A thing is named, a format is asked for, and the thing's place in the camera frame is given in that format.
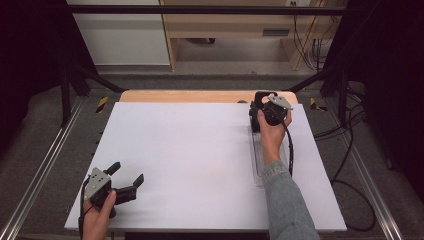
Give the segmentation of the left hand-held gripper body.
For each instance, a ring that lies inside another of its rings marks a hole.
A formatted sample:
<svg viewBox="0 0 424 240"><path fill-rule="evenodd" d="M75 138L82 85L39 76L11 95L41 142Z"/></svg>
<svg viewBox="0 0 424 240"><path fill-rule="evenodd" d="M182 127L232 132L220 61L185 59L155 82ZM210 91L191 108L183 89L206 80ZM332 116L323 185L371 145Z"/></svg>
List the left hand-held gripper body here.
<svg viewBox="0 0 424 240"><path fill-rule="evenodd" d="M88 178L88 185L85 187L83 194L84 200L89 200L96 210L100 210L108 194L114 190L116 192L116 205L120 205L137 198L137 188L133 186L124 188L113 188L111 176L95 167Z"/></svg>

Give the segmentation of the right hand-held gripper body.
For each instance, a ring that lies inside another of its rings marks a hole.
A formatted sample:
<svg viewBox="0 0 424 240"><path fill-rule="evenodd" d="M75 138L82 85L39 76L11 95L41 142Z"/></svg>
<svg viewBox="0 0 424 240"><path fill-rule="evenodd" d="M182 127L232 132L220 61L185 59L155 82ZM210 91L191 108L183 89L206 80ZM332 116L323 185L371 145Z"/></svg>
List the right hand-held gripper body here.
<svg viewBox="0 0 424 240"><path fill-rule="evenodd" d="M264 104L262 112L266 122L271 126L282 124L286 119L287 112L293 107L285 97L269 95L268 101Z"/></svg>

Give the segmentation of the clear plastic storage tray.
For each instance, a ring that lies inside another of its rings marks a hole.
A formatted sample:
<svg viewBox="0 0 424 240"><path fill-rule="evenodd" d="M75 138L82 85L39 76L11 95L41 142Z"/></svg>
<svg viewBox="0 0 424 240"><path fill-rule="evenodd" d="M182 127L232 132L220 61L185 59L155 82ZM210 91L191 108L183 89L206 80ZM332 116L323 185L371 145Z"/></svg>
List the clear plastic storage tray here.
<svg viewBox="0 0 424 240"><path fill-rule="evenodd" d="M250 131L250 147L252 155L253 179L257 187L262 187L262 171L264 169L263 152L261 144L261 134ZM289 173L293 172L293 147L291 145L291 136L285 136L280 146L280 155L282 162Z"/></svg>

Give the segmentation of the person's right hand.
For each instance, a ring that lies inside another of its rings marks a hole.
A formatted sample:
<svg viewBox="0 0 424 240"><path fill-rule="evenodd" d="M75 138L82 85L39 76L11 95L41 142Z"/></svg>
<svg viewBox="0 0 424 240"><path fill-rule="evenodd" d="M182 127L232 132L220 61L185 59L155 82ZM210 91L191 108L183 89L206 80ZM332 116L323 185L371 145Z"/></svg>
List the person's right hand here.
<svg viewBox="0 0 424 240"><path fill-rule="evenodd" d="M281 159L280 147L285 137L286 128L292 122L291 112L287 113L284 123L275 126L267 123L265 115L261 110L257 113L257 119L260 126L263 161L265 165L271 164Z"/></svg>

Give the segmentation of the person's left hand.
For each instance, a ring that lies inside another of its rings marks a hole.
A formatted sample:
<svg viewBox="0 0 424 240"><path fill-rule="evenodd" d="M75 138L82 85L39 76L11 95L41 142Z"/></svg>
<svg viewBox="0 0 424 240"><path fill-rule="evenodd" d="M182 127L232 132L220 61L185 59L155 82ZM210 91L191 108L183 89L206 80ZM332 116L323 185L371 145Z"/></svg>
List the person's left hand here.
<svg viewBox="0 0 424 240"><path fill-rule="evenodd" d="M116 201L116 192L112 190L100 210L96 210L89 200L85 201L83 204L84 209L84 224L83 224L83 234L84 232L97 232L105 233L107 236L107 231L109 227L109 215L114 207Z"/></svg>

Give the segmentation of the yellow black hazard tape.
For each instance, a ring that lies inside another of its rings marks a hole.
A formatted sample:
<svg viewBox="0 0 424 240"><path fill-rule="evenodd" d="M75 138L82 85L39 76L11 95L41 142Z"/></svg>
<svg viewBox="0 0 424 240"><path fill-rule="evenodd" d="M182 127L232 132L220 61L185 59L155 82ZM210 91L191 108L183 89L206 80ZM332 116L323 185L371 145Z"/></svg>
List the yellow black hazard tape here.
<svg viewBox="0 0 424 240"><path fill-rule="evenodd" d="M312 110L319 110L319 111L322 111L322 112L328 111L327 107L318 106L316 101L315 101L315 98L310 98L310 108Z"/></svg>
<svg viewBox="0 0 424 240"><path fill-rule="evenodd" d="M96 113L101 113L108 101L108 97L102 97L98 103L98 106L96 108Z"/></svg>

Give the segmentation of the green label plate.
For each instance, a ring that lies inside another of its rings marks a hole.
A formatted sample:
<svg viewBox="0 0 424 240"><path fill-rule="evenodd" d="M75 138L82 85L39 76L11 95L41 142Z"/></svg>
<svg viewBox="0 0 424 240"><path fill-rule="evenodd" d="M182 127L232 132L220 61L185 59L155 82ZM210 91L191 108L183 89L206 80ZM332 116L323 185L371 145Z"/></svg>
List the green label plate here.
<svg viewBox="0 0 424 240"><path fill-rule="evenodd" d="M287 37L290 34L289 29L264 29L262 32L263 37Z"/></svg>

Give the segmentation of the light wooden desk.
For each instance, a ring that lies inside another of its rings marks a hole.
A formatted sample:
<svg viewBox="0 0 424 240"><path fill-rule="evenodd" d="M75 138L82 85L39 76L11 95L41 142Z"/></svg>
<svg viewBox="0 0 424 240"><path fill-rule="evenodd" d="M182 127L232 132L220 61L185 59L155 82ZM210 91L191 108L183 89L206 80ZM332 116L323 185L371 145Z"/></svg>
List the light wooden desk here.
<svg viewBox="0 0 424 240"><path fill-rule="evenodd" d="M345 7L349 0L311 0L308 7ZM167 5L288 7L286 0L159 0ZM168 38L275 38L279 39L294 71L306 62L315 39L331 40L339 16L165 14ZM289 29L287 37L263 37L264 29Z"/></svg>

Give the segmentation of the black curtain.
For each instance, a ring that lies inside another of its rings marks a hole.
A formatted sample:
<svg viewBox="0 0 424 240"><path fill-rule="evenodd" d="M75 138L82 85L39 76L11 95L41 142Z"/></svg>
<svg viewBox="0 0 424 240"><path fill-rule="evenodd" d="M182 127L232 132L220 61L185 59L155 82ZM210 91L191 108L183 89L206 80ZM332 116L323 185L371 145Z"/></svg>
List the black curtain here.
<svg viewBox="0 0 424 240"><path fill-rule="evenodd" d="M28 112L29 100L60 84L60 64L51 56L49 39L28 15L25 6L41 9L41 16L66 46L76 64L94 72L96 67L70 13L48 11L67 0L0 0L0 153Z"/></svg>
<svg viewBox="0 0 424 240"><path fill-rule="evenodd" d="M365 85L389 158L424 202L424 0L347 0L327 63Z"/></svg>

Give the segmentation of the white cabinet panel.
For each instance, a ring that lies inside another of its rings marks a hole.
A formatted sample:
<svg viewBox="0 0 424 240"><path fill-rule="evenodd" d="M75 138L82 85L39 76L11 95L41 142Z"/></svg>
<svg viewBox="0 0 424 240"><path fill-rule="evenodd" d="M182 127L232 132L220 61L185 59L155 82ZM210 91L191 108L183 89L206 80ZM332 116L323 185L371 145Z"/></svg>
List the white cabinet panel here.
<svg viewBox="0 0 424 240"><path fill-rule="evenodd" d="M97 66L169 65L160 14L74 14Z"/></svg>

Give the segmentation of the aluminium floor rail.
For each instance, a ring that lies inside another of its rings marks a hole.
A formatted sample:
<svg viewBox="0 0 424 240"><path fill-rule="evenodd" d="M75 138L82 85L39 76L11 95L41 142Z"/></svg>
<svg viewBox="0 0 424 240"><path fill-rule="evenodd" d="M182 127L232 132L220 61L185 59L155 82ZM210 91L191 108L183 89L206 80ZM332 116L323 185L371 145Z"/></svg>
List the aluminium floor rail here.
<svg viewBox="0 0 424 240"><path fill-rule="evenodd" d="M0 231L0 240L15 240L17 237L85 102L85 97L75 99L69 119L59 128L19 204Z"/></svg>
<svg viewBox="0 0 424 240"><path fill-rule="evenodd" d="M404 240L402 233L385 202L385 199L383 198L355 145L352 145L350 155L355 172L375 211L376 218L386 239Z"/></svg>

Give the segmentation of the black frame strut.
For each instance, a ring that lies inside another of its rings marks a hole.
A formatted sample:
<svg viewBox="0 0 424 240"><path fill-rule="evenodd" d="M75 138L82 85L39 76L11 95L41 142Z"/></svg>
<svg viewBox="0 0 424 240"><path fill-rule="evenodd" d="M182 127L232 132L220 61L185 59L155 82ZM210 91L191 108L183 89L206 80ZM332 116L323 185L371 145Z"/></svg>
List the black frame strut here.
<svg viewBox="0 0 424 240"><path fill-rule="evenodd" d="M320 93L323 97L332 96L335 91L338 91L337 115L340 122L345 122L347 111L346 103L348 79L346 72L342 68L330 66L307 78L306 80L288 88L288 91L296 93L319 80L324 81L320 89Z"/></svg>
<svg viewBox="0 0 424 240"><path fill-rule="evenodd" d="M68 65L63 67L60 73L62 127L64 127L71 118L70 87L73 87L78 96L88 96L91 88L86 82L87 79L93 80L115 93L123 93L125 91L124 88L109 82L98 73L89 71L81 65Z"/></svg>

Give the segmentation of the black metal frame bar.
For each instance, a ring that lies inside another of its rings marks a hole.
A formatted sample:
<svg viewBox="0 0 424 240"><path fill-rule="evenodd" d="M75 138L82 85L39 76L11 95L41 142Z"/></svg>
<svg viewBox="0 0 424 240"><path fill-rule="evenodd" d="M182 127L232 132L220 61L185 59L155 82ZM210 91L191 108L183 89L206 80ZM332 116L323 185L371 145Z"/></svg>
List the black metal frame bar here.
<svg viewBox="0 0 424 240"><path fill-rule="evenodd" d="M317 15L343 16L347 8L324 7L254 7L193 5L67 5L71 13L82 14L221 14L221 15Z"/></svg>

